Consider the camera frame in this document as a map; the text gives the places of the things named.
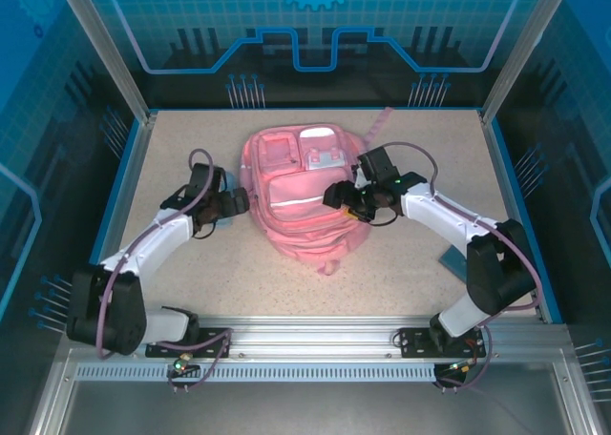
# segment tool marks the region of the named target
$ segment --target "beige tabletop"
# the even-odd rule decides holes
[[[137,184],[123,245],[188,181],[187,157],[202,147],[215,164],[238,174],[242,146],[264,128],[335,123],[364,135],[379,111],[163,111],[158,113]],[[437,189],[483,216],[507,218],[475,111],[394,111],[373,145],[404,140],[427,148],[439,164]],[[430,177],[426,158],[389,148],[399,171]],[[205,240],[191,239],[144,282],[149,306],[178,306],[202,315],[419,315],[437,313],[464,284],[437,260],[448,249],[425,226],[399,218],[375,229],[333,276],[281,256],[249,215]]]

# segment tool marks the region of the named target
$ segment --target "pink backpack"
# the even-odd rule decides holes
[[[369,225],[323,204],[328,186],[354,179],[351,165],[365,149],[363,138],[332,124],[270,128],[248,139],[240,182],[278,251],[330,275],[367,238]]]

